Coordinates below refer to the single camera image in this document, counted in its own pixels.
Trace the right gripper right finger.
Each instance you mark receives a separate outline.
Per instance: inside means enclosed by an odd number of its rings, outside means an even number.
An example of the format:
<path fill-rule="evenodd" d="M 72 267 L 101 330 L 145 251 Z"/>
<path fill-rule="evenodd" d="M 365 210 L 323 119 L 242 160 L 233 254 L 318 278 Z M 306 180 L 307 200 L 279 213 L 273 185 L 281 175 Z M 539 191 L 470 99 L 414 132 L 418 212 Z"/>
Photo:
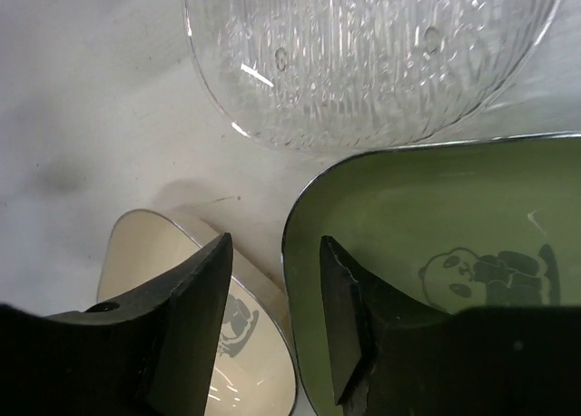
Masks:
<path fill-rule="evenodd" d="M 449 314 L 320 240 L 333 398 L 346 415 L 577 415 L 578 307 Z"/>

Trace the clear plastic dish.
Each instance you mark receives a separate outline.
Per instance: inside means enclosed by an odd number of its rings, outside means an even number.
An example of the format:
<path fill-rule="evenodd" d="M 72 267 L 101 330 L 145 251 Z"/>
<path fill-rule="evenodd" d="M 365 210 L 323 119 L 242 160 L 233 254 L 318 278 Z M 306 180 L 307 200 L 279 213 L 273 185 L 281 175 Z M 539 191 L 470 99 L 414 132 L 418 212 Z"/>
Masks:
<path fill-rule="evenodd" d="M 192 61 L 234 130 L 292 149 L 413 144 L 516 79 L 562 0 L 183 0 Z"/>

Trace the green panda square dish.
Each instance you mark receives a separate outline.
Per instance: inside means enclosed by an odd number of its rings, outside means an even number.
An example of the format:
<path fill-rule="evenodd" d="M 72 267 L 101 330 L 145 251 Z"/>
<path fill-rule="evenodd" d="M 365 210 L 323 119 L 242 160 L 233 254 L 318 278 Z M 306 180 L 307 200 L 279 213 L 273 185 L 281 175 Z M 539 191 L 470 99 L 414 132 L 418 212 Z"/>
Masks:
<path fill-rule="evenodd" d="M 352 156 L 293 205 L 281 259 L 300 380 L 319 415 L 333 398 L 320 240 L 411 298 L 580 310 L 580 137 L 549 134 Z"/>

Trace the cream panda square dish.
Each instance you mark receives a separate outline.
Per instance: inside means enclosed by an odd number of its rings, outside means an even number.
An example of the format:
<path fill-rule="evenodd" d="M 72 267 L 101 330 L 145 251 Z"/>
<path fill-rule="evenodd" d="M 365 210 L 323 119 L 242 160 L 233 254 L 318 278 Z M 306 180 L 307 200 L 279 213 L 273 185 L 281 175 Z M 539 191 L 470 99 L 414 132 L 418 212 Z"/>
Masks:
<path fill-rule="evenodd" d="M 183 262 L 217 237 L 185 213 L 131 210 L 113 226 L 96 299 L 114 296 Z M 289 415 L 297 396 L 296 370 L 281 328 L 281 291 L 239 252 L 208 392 L 208 415 Z"/>

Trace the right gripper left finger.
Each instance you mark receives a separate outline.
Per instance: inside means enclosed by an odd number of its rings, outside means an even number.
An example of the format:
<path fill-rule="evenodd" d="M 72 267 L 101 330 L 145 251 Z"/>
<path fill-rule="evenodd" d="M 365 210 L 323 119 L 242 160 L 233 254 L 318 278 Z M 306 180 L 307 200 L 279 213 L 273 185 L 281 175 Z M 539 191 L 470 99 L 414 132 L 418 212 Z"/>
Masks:
<path fill-rule="evenodd" d="M 217 236 L 171 270 L 84 312 L 1 307 L 4 415 L 202 415 L 231 282 Z"/>

